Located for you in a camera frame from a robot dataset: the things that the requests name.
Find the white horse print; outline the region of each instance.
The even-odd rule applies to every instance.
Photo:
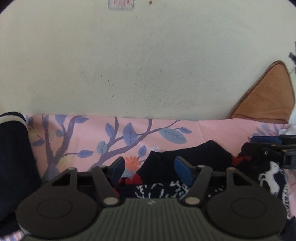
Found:
[[[261,173],[258,177],[258,180],[260,182],[260,186],[263,186],[263,182],[266,181],[268,186],[269,186],[269,190],[270,193],[277,196],[279,193],[279,185],[277,184],[277,182],[274,179],[274,174],[278,173],[280,171],[280,167],[277,163],[271,161],[270,162],[270,170],[267,171],[266,173]]]

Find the orange flower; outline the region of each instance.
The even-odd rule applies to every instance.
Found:
[[[136,172],[141,166],[141,163],[139,163],[139,160],[135,156],[126,156],[124,160],[126,162],[126,169],[130,172]]]

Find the white cable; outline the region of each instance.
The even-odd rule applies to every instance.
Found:
[[[289,74],[291,74],[294,71],[294,69],[296,69],[296,64],[294,65],[294,67],[292,69],[290,69]]]

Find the white wall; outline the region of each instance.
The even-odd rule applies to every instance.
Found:
[[[5,9],[0,110],[225,118],[272,62],[293,66],[296,8],[287,0],[107,5],[15,0]]]

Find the pink bed sheet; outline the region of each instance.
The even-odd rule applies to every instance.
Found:
[[[88,171],[110,165],[117,157],[126,162],[125,177],[132,177],[150,151],[163,152],[198,146],[210,139],[233,156],[253,135],[277,135],[284,124],[252,120],[159,120],[100,116],[26,116],[29,138],[40,175],[51,179],[68,167]],[[296,215],[296,179],[288,172],[290,207]]]

